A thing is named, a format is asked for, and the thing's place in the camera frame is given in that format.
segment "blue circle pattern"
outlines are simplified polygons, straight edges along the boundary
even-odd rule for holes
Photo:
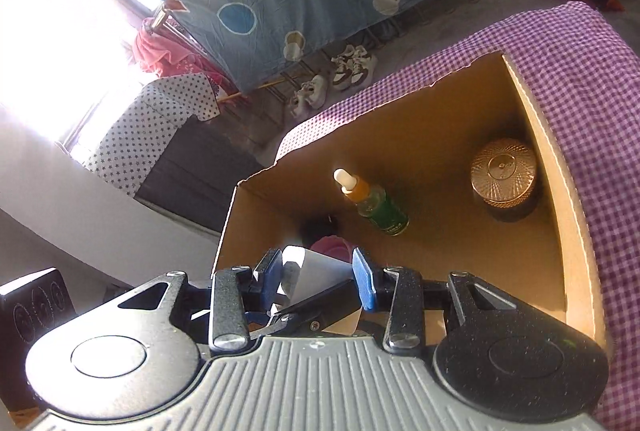
[[[221,23],[231,32],[247,35],[255,28],[255,14],[247,5],[231,3],[218,11]]]

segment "purple gingham cloth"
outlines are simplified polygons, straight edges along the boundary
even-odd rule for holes
[[[640,429],[640,59],[583,3],[512,16],[296,126],[278,157],[489,52],[508,54],[545,113],[589,224],[615,343],[596,417]]]

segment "white dropper cap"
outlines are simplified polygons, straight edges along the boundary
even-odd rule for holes
[[[358,179],[355,176],[350,175],[344,169],[335,170],[334,180],[338,182],[345,191],[353,191],[358,183]]]

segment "white cloth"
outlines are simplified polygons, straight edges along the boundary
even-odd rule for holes
[[[164,77],[146,85],[84,167],[129,196],[136,194],[178,128],[220,110],[204,74]]]

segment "dropper bottle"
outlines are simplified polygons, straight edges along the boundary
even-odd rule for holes
[[[369,218],[385,234],[397,236],[409,225],[407,215],[379,185],[369,185],[359,176],[351,175],[344,169],[335,170],[334,180],[342,186],[342,194],[356,204],[358,214]]]

